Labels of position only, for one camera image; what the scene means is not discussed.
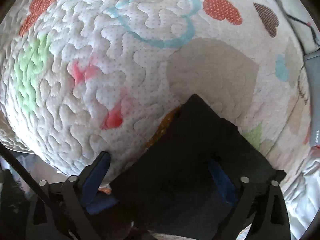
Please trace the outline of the white printed lady pillow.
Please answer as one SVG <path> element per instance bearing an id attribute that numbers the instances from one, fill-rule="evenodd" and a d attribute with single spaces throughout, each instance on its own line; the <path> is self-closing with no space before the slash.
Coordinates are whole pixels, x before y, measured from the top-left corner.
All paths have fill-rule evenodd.
<path id="1" fill-rule="evenodd" d="M 319 29 L 300 0 L 276 0 L 291 24 L 305 54 L 319 50 Z"/>

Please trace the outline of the grey laptop bag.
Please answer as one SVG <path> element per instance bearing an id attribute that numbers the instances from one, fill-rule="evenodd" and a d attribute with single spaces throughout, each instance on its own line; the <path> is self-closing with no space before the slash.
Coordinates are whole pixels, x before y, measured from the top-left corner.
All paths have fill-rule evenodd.
<path id="1" fill-rule="evenodd" d="M 310 146 L 319 146 L 320 130 L 320 59 L 319 50 L 304 56 L 311 106 Z"/>

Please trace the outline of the white crumpled blanket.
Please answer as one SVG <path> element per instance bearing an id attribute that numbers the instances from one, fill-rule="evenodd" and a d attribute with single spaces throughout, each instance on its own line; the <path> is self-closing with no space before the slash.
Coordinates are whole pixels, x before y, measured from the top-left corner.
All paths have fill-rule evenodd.
<path id="1" fill-rule="evenodd" d="M 313 147 L 284 193 L 292 239 L 300 239 L 319 210 L 319 148 Z"/>

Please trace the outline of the heart pattern quilt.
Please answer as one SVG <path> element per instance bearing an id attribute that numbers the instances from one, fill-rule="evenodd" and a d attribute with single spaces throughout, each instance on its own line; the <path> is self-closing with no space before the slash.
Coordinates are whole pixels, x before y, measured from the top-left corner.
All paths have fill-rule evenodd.
<path id="1" fill-rule="evenodd" d="M 1 143 L 66 175 L 109 150 L 113 179 L 193 94 L 298 172 L 308 83 L 275 0 L 14 0 L 1 21 Z"/>

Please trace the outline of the black pants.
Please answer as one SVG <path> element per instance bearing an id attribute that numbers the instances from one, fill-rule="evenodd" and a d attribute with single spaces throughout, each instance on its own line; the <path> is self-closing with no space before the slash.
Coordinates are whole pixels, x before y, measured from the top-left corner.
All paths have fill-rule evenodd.
<path id="1" fill-rule="evenodd" d="M 236 188 L 231 206 L 210 174 L 216 163 Z M 111 183 L 133 220 L 155 233 L 194 239 L 289 239 L 276 170 L 228 120 L 198 95 L 175 113 L 167 131 Z"/>

